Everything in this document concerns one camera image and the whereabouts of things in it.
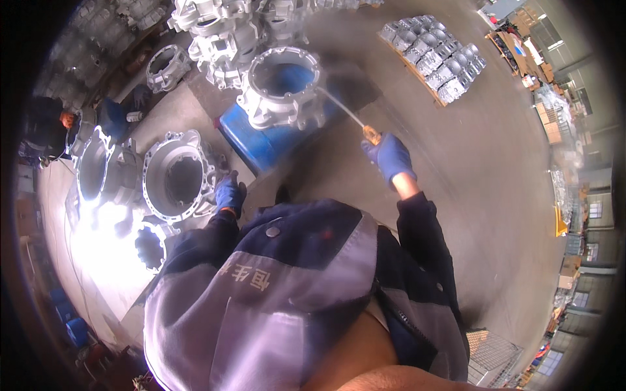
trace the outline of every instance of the jacket sleeve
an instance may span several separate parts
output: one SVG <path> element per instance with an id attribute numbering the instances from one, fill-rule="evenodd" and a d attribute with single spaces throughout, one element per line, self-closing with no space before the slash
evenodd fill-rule
<path id="1" fill-rule="evenodd" d="M 452 256 L 437 220 L 437 208 L 423 192 L 398 202 L 398 237 L 400 245 L 411 257 L 433 273 L 450 299 L 455 317 L 458 315 L 456 284 Z"/>
<path id="2" fill-rule="evenodd" d="M 168 254 L 161 276 L 179 273 L 209 263 L 222 267 L 237 244 L 239 227 L 235 216 L 219 211 L 201 230 L 190 230 L 178 236 L 173 250 Z"/>

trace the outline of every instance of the jacket button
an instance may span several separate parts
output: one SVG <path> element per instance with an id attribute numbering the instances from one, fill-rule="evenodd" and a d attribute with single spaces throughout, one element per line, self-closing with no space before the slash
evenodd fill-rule
<path id="1" fill-rule="evenodd" d="M 278 236 L 279 233 L 280 233 L 280 229 L 274 226 L 271 226 L 265 231 L 265 234 L 267 235 L 268 238 L 275 238 Z"/>

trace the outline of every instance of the blue glove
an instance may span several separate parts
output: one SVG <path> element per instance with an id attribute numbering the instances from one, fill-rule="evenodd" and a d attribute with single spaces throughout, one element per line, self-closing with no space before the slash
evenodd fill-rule
<path id="1" fill-rule="evenodd" d="M 215 201 L 217 202 L 217 210 L 223 208 L 232 208 L 237 214 L 237 218 L 241 217 L 241 207 L 244 204 L 246 196 L 246 188 L 243 182 L 237 185 L 237 170 L 233 170 L 215 186 Z"/>
<path id="2" fill-rule="evenodd" d="M 363 140 L 361 148 L 367 157 L 378 166 L 387 185 L 395 190 L 391 179 L 400 173 L 407 173 L 417 180 L 418 176 L 411 167 L 411 156 L 402 141 L 390 133 L 383 133 L 381 142 L 373 145 Z"/>

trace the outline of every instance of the yellow handle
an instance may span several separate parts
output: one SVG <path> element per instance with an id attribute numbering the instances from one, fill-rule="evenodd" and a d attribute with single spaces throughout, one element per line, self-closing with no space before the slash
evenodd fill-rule
<path id="1" fill-rule="evenodd" d="M 365 139 L 374 145 L 381 143 L 381 134 L 369 125 L 363 126 L 363 136 L 365 136 Z"/>

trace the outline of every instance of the blue container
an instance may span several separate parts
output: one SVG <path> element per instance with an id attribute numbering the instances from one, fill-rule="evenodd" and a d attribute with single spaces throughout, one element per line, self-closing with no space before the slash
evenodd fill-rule
<path id="1" fill-rule="evenodd" d="M 279 76 L 273 92 L 275 94 L 302 90 L 312 79 L 312 73 L 301 66 L 284 67 Z M 328 86 L 328 90 L 339 98 L 336 88 Z M 336 111 L 337 106 L 327 99 L 324 103 L 326 118 L 330 118 Z M 281 157 L 317 130 L 314 124 L 304 131 L 289 126 L 257 130 L 251 127 L 248 115 L 236 103 L 224 112 L 220 123 L 222 134 L 254 175 L 270 170 Z"/>
<path id="2" fill-rule="evenodd" d="M 65 291 L 62 288 L 52 289 L 48 294 L 54 305 L 68 301 L 68 297 L 65 295 Z"/>
<path id="3" fill-rule="evenodd" d="M 68 320 L 76 316 L 74 314 L 74 307 L 72 307 L 72 304 L 69 302 L 58 303 L 55 308 L 56 314 L 59 316 L 62 323 L 67 323 Z"/>
<path id="4" fill-rule="evenodd" d="M 87 344 L 87 322 L 83 318 L 75 318 L 65 324 L 68 329 L 69 339 L 75 347 L 80 348 Z"/>

